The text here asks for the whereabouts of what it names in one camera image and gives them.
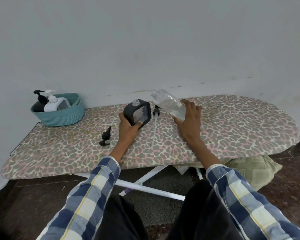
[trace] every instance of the woven plastic basket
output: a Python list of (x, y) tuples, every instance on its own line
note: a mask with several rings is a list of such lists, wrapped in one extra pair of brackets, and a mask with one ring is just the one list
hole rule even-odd
[(84, 106), (77, 93), (55, 94), (57, 98), (66, 98), (70, 103), (70, 107), (53, 112), (31, 112), (37, 116), (46, 126), (64, 126), (77, 123), (84, 116)]

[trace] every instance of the black pants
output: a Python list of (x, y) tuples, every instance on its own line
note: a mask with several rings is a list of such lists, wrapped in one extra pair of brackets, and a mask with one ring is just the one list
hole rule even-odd
[[(133, 205), (119, 195), (111, 196), (97, 231), (98, 240), (148, 240)], [(187, 193), (180, 214), (167, 240), (242, 239), (226, 208), (207, 180), (200, 180)]]

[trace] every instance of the blue checkered sleeve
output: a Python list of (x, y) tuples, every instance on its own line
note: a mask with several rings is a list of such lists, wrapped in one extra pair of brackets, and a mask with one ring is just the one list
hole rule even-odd
[(244, 239), (300, 240), (300, 229), (235, 169), (212, 165), (206, 177)]
[(70, 191), (64, 207), (37, 240), (94, 239), (119, 174), (120, 167), (113, 157), (102, 158), (90, 177)]

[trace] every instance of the floor mat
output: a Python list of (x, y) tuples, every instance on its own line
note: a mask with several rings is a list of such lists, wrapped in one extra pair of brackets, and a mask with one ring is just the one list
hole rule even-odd
[[(138, 168), (122, 170), (119, 179), (135, 182), (152, 169), (153, 168)], [(188, 190), (193, 186), (193, 182), (189, 171), (181, 175), (174, 167), (168, 166), (144, 182), (143, 185), (185, 196)], [(118, 194), (123, 189), (123, 187), (115, 186), (112, 193)], [(173, 223), (183, 204), (180, 200), (137, 190), (129, 192), (124, 198), (134, 204), (134, 209), (140, 215), (145, 226)]]

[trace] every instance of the leopard print ironing board cover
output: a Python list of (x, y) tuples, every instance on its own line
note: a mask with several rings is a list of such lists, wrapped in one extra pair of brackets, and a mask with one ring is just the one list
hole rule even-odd
[[(230, 158), (271, 155), (294, 145), (296, 122), (275, 105), (236, 95), (189, 98), (202, 106), (202, 136), (208, 148), (224, 162)], [(119, 118), (126, 104), (86, 109), (81, 121), (63, 127), (39, 123), (12, 152), (1, 174), (7, 179), (31, 179), (90, 172), (118, 140)], [(101, 134), (112, 120), (111, 145), (101, 147)], [(151, 149), (154, 118), (140, 129), (120, 161), (122, 169), (196, 162), (172, 117), (161, 112)]]

